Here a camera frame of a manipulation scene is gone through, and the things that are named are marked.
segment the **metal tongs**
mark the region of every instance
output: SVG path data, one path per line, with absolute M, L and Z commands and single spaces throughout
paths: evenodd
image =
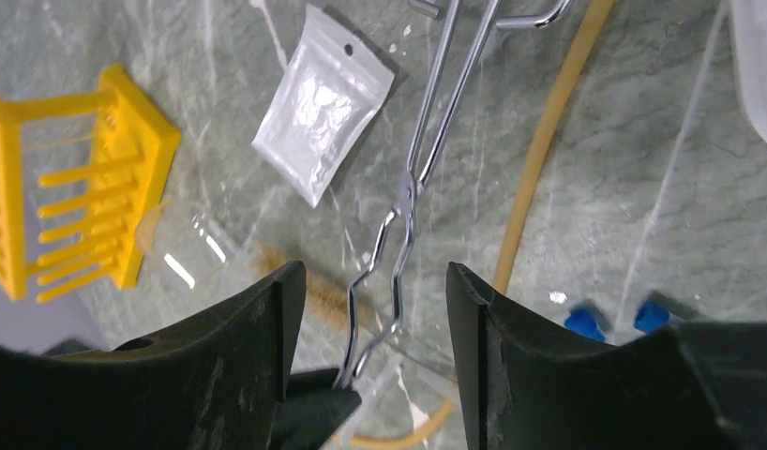
M 381 222 L 381 226 L 378 228 L 378 234 L 375 238 L 375 246 L 372 250 L 372 256 L 369 259 L 367 268 L 348 286 L 348 321 L 350 324 L 350 336 L 348 338 L 348 349 L 345 353 L 345 359 L 339 370 L 337 381 L 335 382 L 335 385 L 341 388 L 349 387 L 353 384 L 364 371 L 364 367 L 372 352 L 379 345 L 396 334 L 402 326 L 403 298 L 400 278 L 402 276 L 403 268 L 411 254 L 411 250 L 414 247 L 414 231 L 416 228 L 414 209 L 416 207 L 416 200 L 425 191 L 426 184 L 430 179 L 433 170 L 436 168 L 436 163 L 439 161 L 439 157 L 442 155 L 444 145 L 447 142 L 450 124 L 458 111 L 458 106 L 460 104 L 463 90 L 466 87 L 466 82 L 469 79 L 470 73 L 472 73 L 472 69 L 480 59 L 480 54 L 483 52 L 491 28 L 496 26 L 501 32 L 524 28 L 541 28 L 554 22 L 574 2 L 574 0 L 557 0 L 551 10 L 544 14 L 497 19 L 497 9 L 502 0 L 488 1 L 486 8 L 483 11 L 483 17 L 480 20 L 480 24 L 477 26 L 477 32 L 474 35 L 472 46 L 467 52 L 466 60 L 461 68 L 459 79 L 456 82 L 450 101 L 447 104 L 444 117 L 439 125 L 436 140 L 430 148 L 425 167 L 417 176 L 416 161 L 419 149 L 422 146 L 422 141 L 425 137 L 426 128 L 428 127 L 428 119 L 433 108 L 433 101 L 436 98 L 439 80 L 444 71 L 444 61 L 450 47 L 450 41 L 455 32 L 456 22 L 461 8 L 461 0 L 450 0 L 450 5 L 446 11 L 443 11 L 440 7 L 427 0 L 408 1 L 412 8 L 434 19 L 440 18 L 445 12 L 446 15 L 444 17 L 444 25 L 442 27 L 442 35 L 439 39 L 439 45 L 430 65 L 428 85 L 425 88 L 425 95 L 422 99 L 419 117 L 416 121 L 416 130 L 414 131 L 414 137 L 412 138 L 411 146 L 409 147 L 408 156 L 406 158 L 405 172 L 403 172 L 399 179 L 398 198 L 392 203 L 392 207 L 386 213 L 386 216 Z M 405 236 L 400 245 L 400 251 L 395 260 L 395 267 L 392 270 L 392 277 L 390 278 L 392 289 L 392 322 L 376 335 L 367 344 L 364 350 L 362 350 L 358 358 L 355 359 L 359 333 L 358 307 L 355 290 L 356 287 L 369 277 L 369 275 L 375 271 L 376 267 L 378 267 L 378 263 L 381 260 L 386 244 L 386 236 L 389 229 L 392 227 L 392 224 L 398 218 L 402 218 L 405 223 Z

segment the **gray marble surface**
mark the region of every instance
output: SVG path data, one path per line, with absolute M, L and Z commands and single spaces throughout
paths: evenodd
M 480 13 L 480 0 L 467 3 L 448 75 L 457 73 Z M 505 3 L 509 12 L 527 12 L 549 2 Z M 470 79 L 419 204 L 405 277 L 406 329 L 436 354 L 452 356 L 446 265 L 462 262 L 492 276 L 527 147 L 587 3 L 578 1 L 551 28 L 509 37 Z M 102 69 L 124 64 L 182 130 L 167 196 L 210 208 L 250 254 L 256 241 L 287 248 L 344 283 L 371 251 L 395 199 L 440 26 L 405 1 L 316 2 L 339 11 L 374 43 L 397 78 L 367 137 L 312 210 L 250 147 L 299 39 L 304 4 L 0 0 L 0 95 L 91 90 Z M 716 7 L 715 0 L 661 7 L 632 0 L 613 10 L 536 193 L 508 292 L 513 299 L 557 322 L 591 299 L 612 322 L 609 339 L 616 343 L 636 336 L 630 323 L 651 289 L 716 320 L 767 321 L 767 144 L 737 102 L 727 26 L 693 127 L 669 165 Z M 443 83 L 440 106 L 448 90 Z M 25 175 L 69 164 L 80 158 L 75 155 L 28 157 Z M 25 185 L 32 202 L 45 202 L 32 182 Z M 388 256 L 384 272 L 392 264 Z M 385 311 L 385 276 L 372 277 L 367 291 Z M 551 293 L 568 300 L 553 303 Z M 112 345 L 218 300 L 175 295 L 147 266 L 136 290 L 119 292 L 100 281 L 82 296 Z M 336 364 L 343 345 L 341 333 L 307 315 L 295 365 Z M 372 382 L 391 354 L 377 355 L 361 385 Z M 415 371 L 403 366 L 362 431 L 407 433 L 440 404 Z M 415 448 L 464 446 L 454 412 Z

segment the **blue rubber stopper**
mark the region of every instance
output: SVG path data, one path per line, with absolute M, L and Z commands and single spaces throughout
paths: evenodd
M 670 321 L 670 313 L 658 304 L 647 301 L 635 316 L 635 328 L 643 333 L 651 333 Z
M 567 330 L 571 330 L 578 335 L 583 335 L 586 338 L 591 338 L 601 342 L 605 341 L 605 337 L 599 330 L 599 325 L 596 323 L 594 314 L 587 308 L 581 307 L 571 311 L 568 315 L 568 319 L 563 323 Z

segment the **white powder packet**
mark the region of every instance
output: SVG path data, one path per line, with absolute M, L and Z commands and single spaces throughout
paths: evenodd
M 394 79 L 361 39 L 307 5 L 301 40 L 251 145 L 313 208 Z

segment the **tan hose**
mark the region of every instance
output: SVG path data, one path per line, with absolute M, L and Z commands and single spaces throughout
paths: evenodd
M 561 116 L 563 116 L 568 99 L 577 87 L 579 75 L 585 67 L 585 61 L 588 60 L 615 1 L 593 0 L 588 6 L 577 35 L 574 36 L 574 41 L 571 43 L 571 48 L 568 49 L 560 73 L 549 92 L 547 106 L 544 107 L 544 113 L 541 115 L 538 128 L 533 135 L 533 143 L 530 144 L 530 150 L 527 153 L 524 174 L 521 176 L 519 188 L 516 190 L 513 209 L 511 209 L 510 219 L 505 227 L 500 257 L 494 272 L 493 287 L 502 294 L 507 291 L 513 273 L 513 263 L 516 259 L 516 252 L 519 250 L 521 232 L 524 230 L 524 222 L 527 220 L 530 203 L 533 201 L 535 187 L 538 185 L 538 178 L 541 175 L 544 162 L 547 160 L 555 130 L 560 123 Z M 452 411 L 453 402 L 446 399 L 426 423 L 417 427 L 408 436 L 393 439 L 353 436 L 351 445 L 374 450 L 400 450 L 412 447 L 433 435 Z

